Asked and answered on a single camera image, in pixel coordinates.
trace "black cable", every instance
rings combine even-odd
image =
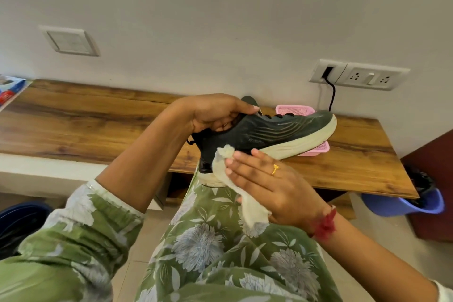
[[[330,105],[329,105],[329,111],[331,111],[332,109],[332,104],[333,104],[333,100],[335,99],[335,85],[332,84],[328,79],[327,79],[327,76],[329,75],[330,71],[332,70],[331,67],[327,67],[324,74],[323,74],[323,78],[324,80],[326,81],[326,83],[328,83],[331,87],[332,87],[332,100],[330,101]]]

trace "hand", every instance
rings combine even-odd
[[[298,227],[308,234],[331,207],[293,168],[257,149],[252,156],[235,151],[234,159],[226,159],[226,175],[272,212],[269,221]]]
[[[252,115],[260,109],[237,97],[222,93],[184,97],[173,104],[187,110],[192,133],[201,132],[206,128],[216,131],[227,130],[239,113]]]

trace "blue trash can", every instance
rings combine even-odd
[[[44,225],[53,209],[42,202],[25,202],[0,211],[0,260],[16,255],[19,244]]]
[[[361,197],[365,205],[379,216],[397,216],[417,212],[439,214],[444,211],[445,207],[444,199],[437,188],[423,195],[423,198],[426,200],[426,206],[424,208],[418,208],[407,202],[404,198],[399,197],[368,194],[362,194]]]

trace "green fabric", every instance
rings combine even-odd
[[[236,193],[199,184],[154,251],[136,301],[341,301],[316,243],[274,224],[249,229]],[[111,301],[143,215],[95,181],[0,262],[0,301]]]

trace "person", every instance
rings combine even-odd
[[[0,262],[0,301],[111,301],[110,280],[125,263],[159,182],[193,132],[227,129],[256,107],[225,94],[176,100],[64,209]],[[309,235],[331,212],[283,162],[258,150],[226,160],[235,185],[271,211],[248,227],[236,194],[198,183],[155,249],[136,301],[341,301]],[[377,301],[447,301],[451,291],[366,237],[341,215],[319,245]]]

